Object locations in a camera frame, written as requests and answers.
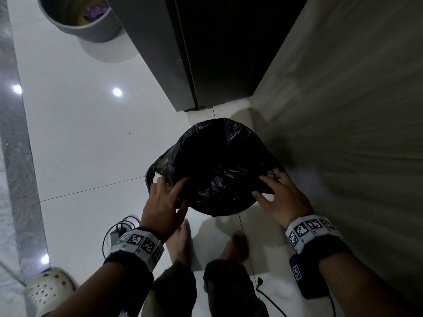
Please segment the purple wrapper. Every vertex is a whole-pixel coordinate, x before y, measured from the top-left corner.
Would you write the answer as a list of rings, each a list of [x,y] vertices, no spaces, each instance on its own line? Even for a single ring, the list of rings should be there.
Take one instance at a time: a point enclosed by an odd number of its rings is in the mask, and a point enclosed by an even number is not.
[[[109,10],[109,5],[106,4],[91,4],[83,10],[82,17],[88,23],[92,23],[100,19]]]

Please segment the white marker wristband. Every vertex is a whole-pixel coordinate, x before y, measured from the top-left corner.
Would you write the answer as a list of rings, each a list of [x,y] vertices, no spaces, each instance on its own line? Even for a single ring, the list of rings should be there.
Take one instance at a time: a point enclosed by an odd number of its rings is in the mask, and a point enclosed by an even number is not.
[[[124,233],[111,247],[104,263],[120,262],[130,266],[130,260],[143,262],[152,273],[164,253],[164,246],[153,232],[136,228]]]
[[[313,239],[327,234],[341,238],[340,232],[328,218],[316,214],[295,219],[289,224],[285,232],[297,254],[301,254],[305,245]]]

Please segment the person's foot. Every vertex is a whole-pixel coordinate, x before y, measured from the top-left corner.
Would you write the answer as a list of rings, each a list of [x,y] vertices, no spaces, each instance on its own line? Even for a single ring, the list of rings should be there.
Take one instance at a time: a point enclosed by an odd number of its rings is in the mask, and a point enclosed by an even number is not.
[[[243,264],[249,258],[249,249],[247,237],[241,231],[236,231],[226,243],[219,259]]]
[[[187,219],[184,219],[181,226],[166,241],[165,245],[172,264],[180,262],[186,267],[191,268],[193,248],[191,229]]]

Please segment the person's trouser leg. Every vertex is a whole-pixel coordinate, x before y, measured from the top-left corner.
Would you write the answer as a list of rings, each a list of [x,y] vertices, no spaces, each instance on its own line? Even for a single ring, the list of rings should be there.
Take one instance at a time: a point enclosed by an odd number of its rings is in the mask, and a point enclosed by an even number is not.
[[[208,263],[204,290],[212,317],[269,317],[246,268],[234,260],[217,259]]]
[[[195,276],[177,260],[154,281],[140,317],[192,317],[196,299]]]

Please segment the person's left forearm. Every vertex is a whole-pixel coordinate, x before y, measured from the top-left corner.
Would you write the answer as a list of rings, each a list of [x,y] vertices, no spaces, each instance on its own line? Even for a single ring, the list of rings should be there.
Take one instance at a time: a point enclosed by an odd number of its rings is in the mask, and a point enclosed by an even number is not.
[[[106,263],[47,317],[119,317],[140,278],[120,263]]]

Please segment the light wooden cabinet panel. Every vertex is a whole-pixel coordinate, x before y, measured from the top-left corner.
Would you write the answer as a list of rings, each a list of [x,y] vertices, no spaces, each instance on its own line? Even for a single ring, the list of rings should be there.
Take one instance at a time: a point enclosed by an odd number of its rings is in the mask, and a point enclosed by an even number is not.
[[[308,0],[250,104],[315,212],[423,314],[423,0]]]

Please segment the person's left trouser leg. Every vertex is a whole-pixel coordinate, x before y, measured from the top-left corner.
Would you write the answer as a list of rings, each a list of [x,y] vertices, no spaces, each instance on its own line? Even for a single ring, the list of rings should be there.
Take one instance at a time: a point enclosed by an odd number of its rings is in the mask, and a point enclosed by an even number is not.
[[[195,276],[177,260],[154,281],[140,317],[192,317],[196,299]]]

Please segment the person's right foot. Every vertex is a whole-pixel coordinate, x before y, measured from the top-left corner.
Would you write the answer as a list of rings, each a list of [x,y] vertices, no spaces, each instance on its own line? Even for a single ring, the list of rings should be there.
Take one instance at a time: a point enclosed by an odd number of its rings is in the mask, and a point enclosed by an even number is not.
[[[219,259],[243,264],[249,258],[249,249],[247,237],[241,231],[236,231],[226,243]]]

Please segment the person's right trouser leg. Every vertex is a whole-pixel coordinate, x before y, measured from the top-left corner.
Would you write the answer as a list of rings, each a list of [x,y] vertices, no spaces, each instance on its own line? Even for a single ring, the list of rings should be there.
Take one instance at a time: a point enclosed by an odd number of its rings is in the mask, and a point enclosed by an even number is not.
[[[269,317],[246,268],[234,260],[217,259],[208,263],[204,290],[212,317]]]

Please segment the black plastic trash bag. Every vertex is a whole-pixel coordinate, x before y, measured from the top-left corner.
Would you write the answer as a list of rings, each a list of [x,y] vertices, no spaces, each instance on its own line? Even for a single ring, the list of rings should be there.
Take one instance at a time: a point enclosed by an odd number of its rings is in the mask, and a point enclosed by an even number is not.
[[[249,196],[252,191],[274,194],[259,176],[275,178],[276,173],[284,171],[253,130],[219,118],[199,122],[183,133],[149,167],[145,182],[150,191],[156,174],[165,177],[171,187],[188,177],[177,202],[180,206],[184,200]]]

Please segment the person's left hand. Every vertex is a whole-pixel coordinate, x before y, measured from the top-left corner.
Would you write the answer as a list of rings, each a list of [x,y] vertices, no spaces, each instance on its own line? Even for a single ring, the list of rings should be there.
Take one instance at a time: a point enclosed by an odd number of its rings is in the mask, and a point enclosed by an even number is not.
[[[162,243],[166,243],[180,227],[176,225],[175,214],[181,206],[176,204],[187,181],[187,177],[183,178],[171,190],[168,190],[165,177],[159,177],[158,181],[151,186],[139,227],[152,230]]]

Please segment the person's right hand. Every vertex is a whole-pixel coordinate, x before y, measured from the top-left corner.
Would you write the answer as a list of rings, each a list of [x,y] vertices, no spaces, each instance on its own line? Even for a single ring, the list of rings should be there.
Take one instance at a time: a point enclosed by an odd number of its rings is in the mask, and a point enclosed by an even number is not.
[[[274,192],[275,210],[267,212],[283,227],[287,228],[295,219],[314,214],[308,198],[293,183],[286,172],[279,172],[276,178],[259,176],[260,180]]]

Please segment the grey round bin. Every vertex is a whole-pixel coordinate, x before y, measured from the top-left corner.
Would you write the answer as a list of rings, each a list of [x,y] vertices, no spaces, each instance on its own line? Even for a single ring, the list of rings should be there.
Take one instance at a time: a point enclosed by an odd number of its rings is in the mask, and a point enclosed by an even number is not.
[[[108,42],[123,29],[118,18],[109,10],[98,20],[88,23],[83,19],[85,7],[106,4],[106,0],[37,0],[45,17],[60,31],[94,43]]]

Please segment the person's right forearm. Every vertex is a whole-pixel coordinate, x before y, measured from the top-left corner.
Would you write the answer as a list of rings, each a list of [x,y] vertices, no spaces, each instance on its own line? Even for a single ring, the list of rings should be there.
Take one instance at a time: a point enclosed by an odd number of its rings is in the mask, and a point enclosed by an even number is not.
[[[324,258],[319,270],[346,317],[423,317],[352,254]]]

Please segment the white perforated clog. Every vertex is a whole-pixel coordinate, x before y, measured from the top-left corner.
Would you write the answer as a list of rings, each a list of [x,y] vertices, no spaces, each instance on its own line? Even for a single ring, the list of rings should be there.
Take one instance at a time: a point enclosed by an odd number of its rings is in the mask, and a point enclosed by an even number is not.
[[[62,268],[51,267],[42,271],[24,288],[29,313],[45,317],[60,306],[77,289],[74,279]]]

